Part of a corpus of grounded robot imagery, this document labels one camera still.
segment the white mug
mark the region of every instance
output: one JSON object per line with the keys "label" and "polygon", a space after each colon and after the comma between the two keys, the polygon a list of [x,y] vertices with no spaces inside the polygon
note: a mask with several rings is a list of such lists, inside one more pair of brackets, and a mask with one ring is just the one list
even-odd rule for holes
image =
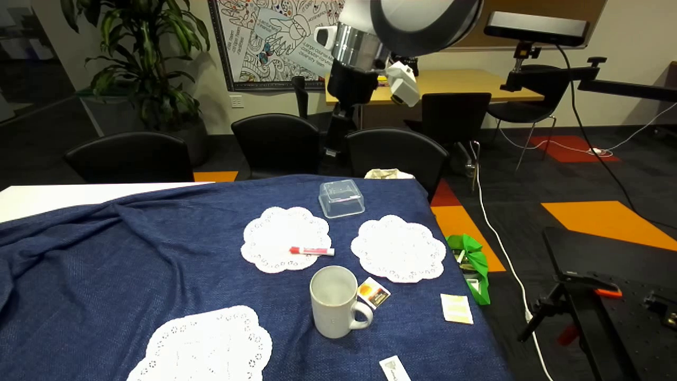
{"label": "white mug", "polygon": [[310,291],[315,329],[325,338],[340,338],[372,324],[372,309],[358,302],[358,279],[349,269],[322,266],[314,275]]}

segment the clear plastic container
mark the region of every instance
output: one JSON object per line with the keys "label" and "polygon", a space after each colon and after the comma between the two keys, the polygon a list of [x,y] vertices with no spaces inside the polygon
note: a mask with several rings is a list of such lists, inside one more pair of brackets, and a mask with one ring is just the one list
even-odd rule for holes
{"label": "clear plastic container", "polygon": [[319,206],[325,219],[364,214],[364,197],[353,179],[322,183]]}

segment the potted plant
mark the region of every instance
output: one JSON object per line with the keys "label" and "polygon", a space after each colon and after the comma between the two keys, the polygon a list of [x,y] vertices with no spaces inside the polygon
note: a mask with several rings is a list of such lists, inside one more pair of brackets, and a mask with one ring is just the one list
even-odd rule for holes
{"label": "potted plant", "polygon": [[195,55],[210,49],[205,23],[191,12],[191,0],[62,0],[73,29],[84,16],[99,29],[103,61],[92,78],[93,96],[122,94],[144,129],[186,140],[193,160],[205,153],[200,103],[188,94],[186,70]]}

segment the white paper doily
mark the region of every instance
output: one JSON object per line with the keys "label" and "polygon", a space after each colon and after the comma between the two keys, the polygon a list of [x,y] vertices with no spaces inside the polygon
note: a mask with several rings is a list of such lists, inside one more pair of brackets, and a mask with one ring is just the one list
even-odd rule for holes
{"label": "white paper doily", "polygon": [[330,225],[304,208],[269,208],[244,230],[242,256],[262,274],[299,270],[317,256],[292,253],[292,248],[330,248]]}
{"label": "white paper doily", "polygon": [[446,246],[427,227],[392,214],[364,223],[352,249],[368,274],[395,283],[418,283],[445,274]]}
{"label": "white paper doily", "polygon": [[260,381],[273,351],[270,334],[245,305],[169,319],[127,381]]}

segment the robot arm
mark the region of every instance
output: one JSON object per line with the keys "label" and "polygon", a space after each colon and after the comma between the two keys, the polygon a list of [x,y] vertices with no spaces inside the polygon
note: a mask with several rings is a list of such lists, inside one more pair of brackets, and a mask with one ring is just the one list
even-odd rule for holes
{"label": "robot arm", "polygon": [[333,39],[328,90],[343,107],[366,103],[378,71],[405,103],[419,101],[415,71],[389,58],[418,58],[457,43],[480,14],[482,0],[345,0]]}

